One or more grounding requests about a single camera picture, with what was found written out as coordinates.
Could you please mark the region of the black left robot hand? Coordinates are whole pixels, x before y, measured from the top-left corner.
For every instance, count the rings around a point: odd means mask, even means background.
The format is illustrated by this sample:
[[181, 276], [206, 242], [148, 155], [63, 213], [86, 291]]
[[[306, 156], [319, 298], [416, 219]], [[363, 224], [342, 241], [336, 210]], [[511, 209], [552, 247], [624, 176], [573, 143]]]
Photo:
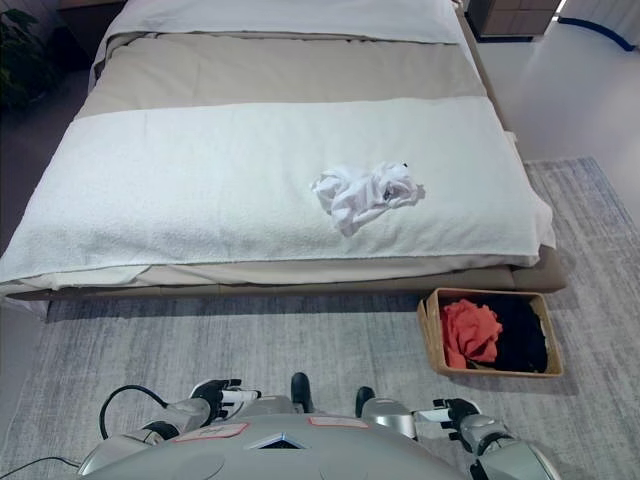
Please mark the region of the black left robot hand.
[[224, 418], [221, 412], [225, 406], [248, 404], [262, 396], [259, 390], [244, 390], [241, 385], [239, 378], [206, 380], [193, 388], [190, 397], [204, 399], [208, 403], [210, 420]]

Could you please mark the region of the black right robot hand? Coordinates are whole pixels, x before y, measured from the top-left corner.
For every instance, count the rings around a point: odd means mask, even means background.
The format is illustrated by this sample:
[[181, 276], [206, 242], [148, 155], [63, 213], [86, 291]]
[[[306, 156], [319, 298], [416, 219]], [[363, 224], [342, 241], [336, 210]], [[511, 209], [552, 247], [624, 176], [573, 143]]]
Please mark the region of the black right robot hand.
[[441, 429], [448, 433], [451, 441], [458, 441], [461, 439], [462, 420], [477, 414], [480, 414], [480, 410], [473, 402], [462, 398], [440, 398], [433, 401], [431, 409], [415, 411], [414, 417], [419, 421], [439, 424]]

